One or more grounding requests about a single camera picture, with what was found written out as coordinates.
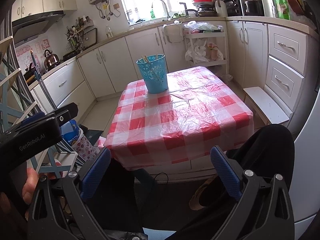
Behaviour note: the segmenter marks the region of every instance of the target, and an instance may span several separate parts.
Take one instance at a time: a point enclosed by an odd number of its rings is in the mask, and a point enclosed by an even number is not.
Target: dark mat
[[[86,132],[84,132],[84,135],[92,144],[92,146],[94,146],[95,143],[98,141],[99,137],[102,135],[102,133],[103,131],[100,130],[87,130]]]
[[[151,194],[135,184],[136,201],[143,227],[177,231],[200,212],[189,208],[189,200],[206,180],[157,184]]]

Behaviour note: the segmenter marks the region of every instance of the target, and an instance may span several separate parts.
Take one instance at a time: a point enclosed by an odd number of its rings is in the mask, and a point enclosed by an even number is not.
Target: faucet
[[[168,16],[168,21],[169,21],[169,19],[170,19],[170,16],[169,16],[169,11],[168,11],[168,8],[167,8],[167,5],[165,4],[165,2],[164,2],[164,0],[160,0],[163,4],[164,4],[164,6],[165,6],[165,11],[167,12],[167,16]]]

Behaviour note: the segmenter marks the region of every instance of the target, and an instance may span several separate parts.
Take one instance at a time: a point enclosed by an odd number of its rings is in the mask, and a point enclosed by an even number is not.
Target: green bottle
[[[151,14],[151,19],[155,19],[156,18],[155,13],[153,12],[153,9],[151,9],[150,14]]]

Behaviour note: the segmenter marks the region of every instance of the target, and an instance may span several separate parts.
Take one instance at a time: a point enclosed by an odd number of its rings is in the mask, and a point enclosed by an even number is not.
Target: green bag
[[[290,20],[289,5],[287,0],[275,0],[279,18]]]

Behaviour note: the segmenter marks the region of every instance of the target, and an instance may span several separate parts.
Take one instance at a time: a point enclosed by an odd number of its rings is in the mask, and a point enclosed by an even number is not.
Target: plastic table cover
[[[219,145],[239,147],[253,134],[253,113],[205,67],[167,74],[168,90],[143,80],[123,91],[104,146],[125,168],[196,159]]]

